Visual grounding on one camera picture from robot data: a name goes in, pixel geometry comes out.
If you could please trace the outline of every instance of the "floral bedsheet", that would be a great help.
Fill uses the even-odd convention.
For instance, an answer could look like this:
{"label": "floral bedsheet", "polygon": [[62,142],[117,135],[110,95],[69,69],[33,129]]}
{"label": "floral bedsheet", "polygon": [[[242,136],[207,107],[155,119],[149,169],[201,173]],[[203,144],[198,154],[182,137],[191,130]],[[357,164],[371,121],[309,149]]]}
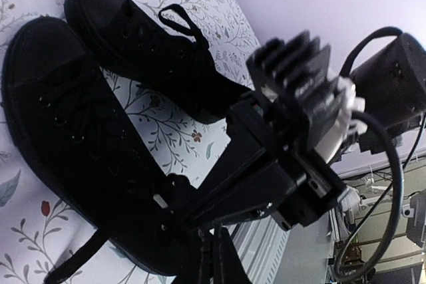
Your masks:
{"label": "floral bedsheet", "polygon": [[[64,18],[64,0],[0,0],[0,60],[15,32],[40,15]],[[210,42],[219,72],[250,85],[247,56],[258,46],[236,0],[134,0],[156,19],[179,3]],[[195,186],[206,176],[229,139],[224,121],[197,123],[157,92],[105,71],[105,77],[166,173],[187,175]],[[40,284],[68,259],[94,228],[46,188],[14,147],[0,111],[0,283]],[[67,284],[170,283],[171,278],[135,267],[107,243]]]}

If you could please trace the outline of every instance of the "shoe toe cap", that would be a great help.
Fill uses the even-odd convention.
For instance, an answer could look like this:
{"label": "shoe toe cap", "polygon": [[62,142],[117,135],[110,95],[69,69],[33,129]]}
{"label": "shoe toe cap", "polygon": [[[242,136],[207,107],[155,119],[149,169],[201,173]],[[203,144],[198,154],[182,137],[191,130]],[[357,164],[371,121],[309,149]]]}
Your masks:
{"label": "shoe toe cap", "polygon": [[78,6],[85,12],[95,29],[101,29],[116,17],[126,0],[79,0]]}
{"label": "shoe toe cap", "polygon": [[88,51],[68,25],[56,18],[38,18],[24,26],[9,48],[11,82],[41,78]]}

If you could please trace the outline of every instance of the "wire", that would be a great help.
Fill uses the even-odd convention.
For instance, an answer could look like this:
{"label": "wire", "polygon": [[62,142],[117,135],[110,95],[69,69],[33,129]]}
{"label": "wire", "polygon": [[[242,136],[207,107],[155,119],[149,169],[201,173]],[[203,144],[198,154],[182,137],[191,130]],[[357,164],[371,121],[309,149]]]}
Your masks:
{"label": "wire", "polygon": [[421,121],[420,124],[420,131],[417,134],[417,137],[415,139],[414,145],[411,148],[410,153],[408,154],[407,159],[405,160],[404,165],[402,166],[402,170],[405,170],[405,168],[408,166],[408,163],[411,161],[411,158],[413,157],[413,154],[415,152],[415,149],[417,148],[417,146],[419,145],[421,136],[423,135],[423,131],[425,130],[425,125],[426,125],[426,113],[423,115],[423,120]]}
{"label": "wire", "polygon": [[416,192],[413,192],[412,194],[410,194],[409,196],[404,196],[404,200],[408,200],[412,196],[415,196],[416,194],[419,194],[419,193],[420,193],[420,191],[416,191]]}
{"label": "wire", "polygon": [[[381,125],[380,125],[380,123],[378,123],[378,121],[376,121],[373,117],[368,116],[368,114],[363,114],[363,113],[360,113],[360,112],[353,112],[353,118],[356,118],[357,116],[360,116],[360,115],[365,116],[366,118],[365,119],[358,119],[358,120],[365,122],[374,131],[374,133],[377,135],[379,140],[382,140],[381,138],[384,138],[385,141],[388,140],[388,142],[390,142],[389,136],[385,133],[384,128],[381,128]],[[372,124],[367,123],[369,121],[369,120],[367,120],[367,118],[369,118],[369,117],[371,118],[369,120],[373,120],[373,122],[376,122],[376,124],[378,124],[378,125],[373,126]],[[411,151],[410,151],[407,159],[405,160],[405,162],[403,164],[403,170],[406,169],[406,167],[410,163],[410,161],[411,161],[411,159],[414,155],[415,149],[417,148],[417,146],[420,143],[420,139],[423,135],[423,131],[424,131],[425,128],[426,128],[426,113],[423,115],[423,119],[422,119],[422,122],[421,122],[421,125],[420,125],[420,130],[419,130],[419,133],[417,134],[414,145],[411,148]],[[374,265],[377,264],[377,262],[381,259],[383,254],[386,252],[386,249],[389,247],[389,244],[391,243],[393,236],[395,235],[395,230],[396,230],[396,227],[398,225],[399,212],[401,211],[401,205],[402,205],[402,199],[401,198],[402,198],[402,194],[403,194],[403,175],[402,175],[402,172],[401,172],[401,168],[399,167],[398,155],[396,154],[398,167],[399,167],[399,169],[397,171],[398,171],[398,174],[400,175],[400,177],[397,176],[397,174],[395,174],[395,171],[394,171],[394,169],[395,169],[395,156],[389,155],[389,151],[394,151],[396,153],[395,147],[393,147],[393,145],[391,144],[391,148],[387,148],[386,143],[383,143],[383,141],[380,141],[380,142],[383,144],[383,146],[386,149],[386,154],[387,154],[387,157],[389,158],[389,164],[390,164],[390,167],[391,167],[392,174],[389,174],[388,172],[381,172],[381,171],[376,171],[375,173],[376,174],[381,173],[381,174],[384,174],[384,175],[392,176],[393,181],[388,185],[387,189],[382,193],[380,198],[374,203],[374,205],[371,207],[371,209],[368,211],[368,213],[364,216],[364,218],[361,220],[361,222],[357,225],[355,231],[346,240],[345,245],[343,246],[342,250],[339,252],[339,254],[337,256],[336,263],[334,265],[335,277],[339,281],[352,281],[354,279],[359,279],[365,273],[367,273],[372,267],[374,267]],[[401,183],[400,188],[397,188],[396,182],[398,182],[398,184]],[[340,273],[339,268],[340,268],[340,265],[341,265],[341,262],[342,262],[342,259],[343,259],[343,255],[346,252],[347,248],[349,247],[350,243],[352,242],[354,237],[357,235],[357,233],[360,231],[360,229],[363,227],[363,225],[366,223],[368,218],[372,215],[372,213],[379,206],[381,201],[389,193],[389,191],[391,190],[392,187],[393,187],[393,198],[392,198],[391,215],[389,216],[389,221],[387,222],[387,227],[386,227],[385,233],[383,234],[383,239],[381,240],[379,247],[376,249],[374,254],[370,257],[370,259],[363,265],[363,267],[358,269],[355,273],[353,273],[351,275],[344,275],[344,274]],[[409,196],[403,197],[403,199],[406,200],[407,198],[410,198],[411,196],[414,196],[417,193],[419,193],[419,192],[418,191],[413,192]],[[398,210],[396,211],[397,216],[395,217],[394,216],[395,215],[394,209],[395,209],[395,204],[398,202],[397,200],[399,200],[399,207],[398,207]]]}
{"label": "wire", "polygon": [[[352,118],[354,120],[359,120],[364,122],[368,127],[373,131],[373,133],[377,136],[380,144],[386,151],[386,155],[389,159],[389,165],[391,167],[392,179],[393,181],[389,184],[387,189],[383,192],[380,198],[374,203],[373,207],[368,211],[365,217],[361,220],[361,222],[357,225],[355,231],[346,239],[343,248],[340,250],[337,255],[336,263],[334,264],[333,272],[334,277],[337,281],[341,282],[349,282],[356,279],[360,279],[364,274],[368,273],[379,260],[383,257],[383,254],[386,252],[389,244],[391,243],[393,236],[395,235],[398,222],[399,222],[399,214],[401,211],[402,201],[403,201],[403,172],[401,170],[401,165],[399,163],[399,156],[397,150],[393,146],[391,139],[386,133],[384,127],[380,124],[379,121],[374,119],[374,117],[362,113],[359,111],[352,112]],[[375,250],[374,254],[369,258],[365,264],[360,267],[357,271],[352,274],[346,275],[340,271],[340,265],[342,264],[343,256],[348,249],[350,243],[354,239],[354,237],[358,234],[359,230],[365,224],[370,215],[374,212],[380,202],[384,199],[387,193],[393,188],[393,197],[392,197],[392,206],[391,213],[389,216],[389,221],[387,222],[385,233],[383,234],[383,238],[380,241],[379,246]]]}
{"label": "wire", "polygon": [[374,174],[376,175],[376,176],[378,176],[379,178],[381,178],[382,180],[386,180],[386,181],[392,181],[392,175],[391,174],[384,174],[384,175],[380,175],[380,173],[379,172],[374,172]]}
{"label": "wire", "polygon": [[355,62],[356,57],[358,54],[364,49],[364,47],[372,40],[388,37],[388,36],[396,36],[399,37],[402,35],[402,30],[395,28],[395,27],[384,27],[379,30],[374,31],[372,34],[368,35],[364,40],[362,40],[355,48],[350,52],[350,54],[347,56],[346,61],[344,62],[341,70],[340,70],[340,76],[342,77],[348,77],[351,70],[353,63]]}

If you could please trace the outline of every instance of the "black shoelace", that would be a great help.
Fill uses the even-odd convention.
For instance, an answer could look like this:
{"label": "black shoelace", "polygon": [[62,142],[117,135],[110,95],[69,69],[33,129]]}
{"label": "black shoelace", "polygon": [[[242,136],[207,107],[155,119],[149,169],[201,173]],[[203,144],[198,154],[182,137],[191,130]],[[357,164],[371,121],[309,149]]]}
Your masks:
{"label": "black shoelace", "polygon": [[[105,157],[110,163],[110,173],[116,176],[118,145],[124,132],[117,123],[115,110],[108,103],[108,92],[99,83],[103,76],[97,68],[87,58],[61,67],[63,72],[55,72],[46,79],[51,89],[39,101],[43,108],[53,110],[55,125],[69,126],[70,139],[76,144],[86,143],[95,160]],[[47,275],[45,284],[66,281],[109,237],[109,227],[99,228],[70,259]]]}
{"label": "black shoelace", "polygon": [[87,59],[74,61],[60,78],[51,79],[51,90],[40,96],[40,103],[52,108],[55,125],[69,125],[70,139],[87,143],[92,158],[102,156],[110,164],[111,174],[118,174],[116,156],[118,139],[124,132],[117,123],[115,110],[108,104],[108,93],[99,85],[102,77]]}
{"label": "black shoelace", "polygon": [[[177,22],[172,21],[170,19],[167,19],[163,16],[163,13],[167,10],[174,11],[176,14],[178,14],[181,18],[185,20],[186,23],[188,23],[188,27],[179,25]],[[195,25],[195,23],[191,20],[191,18],[186,13],[185,9],[177,4],[169,5],[165,8],[163,8],[158,13],[158,18],[160,21],[165,24],[166,26],[174,29],[175,31],[178,31],[179,33],[182,33],[186,36],[191,36],[196,39],[196,43],[198,46],[207,49],[208,48],[208,41],[206,37],[202,34],[201,30]],[[170,44],[169,41],[164,40],[164,34],[161,33],[157,29],[157,27],[150,25],[149,23],[145,23],[141,25],[141,21],[143,21],[144,18],[142,16],[142,13],[135,9],[130,19],[128,20],[127,24],[124,26],[124,28],[121,31],[121,35],[124,38],[129,38],[131,35],[136,34],[137,43],[139,46],[143,44],[144,40],[149,40],[151,51],[154,52],[157,50],[157,48],[160,48],[163,52],[174,55],[178,58],[183,58],[185,52],[181,49],[177,49],[173,46],[173,44]]]}
{"label": "black shoelace", "polygon": [[[179,25],[178,23],[164,18],[162,13],[172,10],[182,17],[190,28]],[[209,44],[201,30],[191,21],[186,11],[180,5],[170,5],[165,7],[158,14],[159,19],[166,26],[182,33],[192,36],[196,39],[196,48],[201,53],[208,50]],[[134,11],[122,30],[122,36],[131,37],[137,33],[138,44],[142,44],[142,35],[148,33],[150,44],[154,48],[161,48],[163,51],[169,51],[171,55],[183,58],[183,52],[175,47],[169,48],[168,41],[164,41],[164,35],[157,28],[150,25],[140,25],[141,18],[138,11]],[[84,70],[90,66],[84,63],[80,66]],[[44,107],[55,109],[55,124],[58,126],[68,123],[71,126],[70,139],[74,143],[85,141],[90,148],[90,154],[94,159],[99,159],[101,152],[105,154],[110,165],[110,172],[118,174],[116,164],[116,155],[118,153],[117,139],[122,138],[123,132],[116,124],[115,111],[108,106],[108,96],[105,90],[97,85],[98,75],[95,72],[82,72],[81,75],[62,79],[56,82],[56,85],[40,97],[40,102]],[[60,284],[71,277],[81,266],[83,266],[101,247],[108,241],[110,230],[115,226],[111,221],[109,226],[100,227],[93,236],[68,260],[49,273],[45,279],[45,284]]]}

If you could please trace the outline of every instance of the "shoe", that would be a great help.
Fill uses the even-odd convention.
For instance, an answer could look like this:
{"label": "shoe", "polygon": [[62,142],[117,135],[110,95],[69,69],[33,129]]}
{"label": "shoe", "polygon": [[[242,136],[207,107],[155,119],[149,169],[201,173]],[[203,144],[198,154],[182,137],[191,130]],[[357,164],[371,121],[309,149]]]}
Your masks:
{"label": "shoe", "polygon": [[1,86],[11,137],[28,165],[98,228],[45,283],[62,283],[108,239],[144,270],[177,274],[187,252],[157,236],[166,210],[153,200],[172,182],[74,31],[55,18],[27,23],[8,48]]}
{"label": "shoe", "polygon": [[[186,36],[169,35],[131,0],[65,0],[65,17],[99,64],[120,76],[160,91],[199,122],[225,117],[227,109],[250,89],[218,73],[208,41],[179,5],[158,17]],[[164,17],[174,11],[187,23]]]}

